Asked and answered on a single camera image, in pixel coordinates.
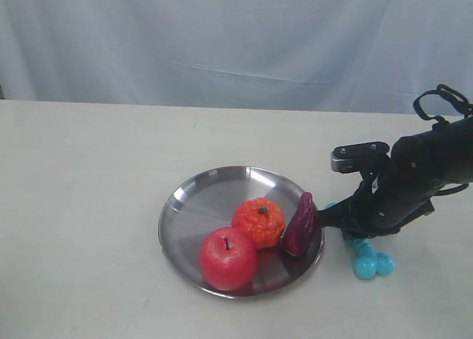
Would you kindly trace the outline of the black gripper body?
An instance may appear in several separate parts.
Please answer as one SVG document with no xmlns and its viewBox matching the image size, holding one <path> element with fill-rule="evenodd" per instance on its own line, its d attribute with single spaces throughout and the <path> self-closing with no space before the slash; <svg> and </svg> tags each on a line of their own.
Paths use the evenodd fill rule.
<svg viewBox="0 0 473 339">
<path fill-rule="evenodd" d="M 443 173 L 431 161 L 343 161 L 341 171 L 362 176 L 341 203 L 341 229 L 352 239 L 398 233 L 434 210 L 431 198 L 443 187 Z"/>
</svg>

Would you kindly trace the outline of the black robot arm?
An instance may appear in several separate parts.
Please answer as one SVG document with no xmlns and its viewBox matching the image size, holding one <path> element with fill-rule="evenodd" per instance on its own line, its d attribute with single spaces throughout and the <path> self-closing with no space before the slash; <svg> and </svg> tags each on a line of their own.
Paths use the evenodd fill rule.
<svg viewBox="0 0 473 339">
<path fill-rule="evenodd" d="M 331 168 L 358 172 L 354 194 L 314 213 L 318 227 L 334 227 L 352 239 L 390 236 L 434 211 L 432 198 L 458 193 L 472 183 L 472 119 L 436 123 L 432 130 L 400 138 L 342 145 Z"/>
</svg>

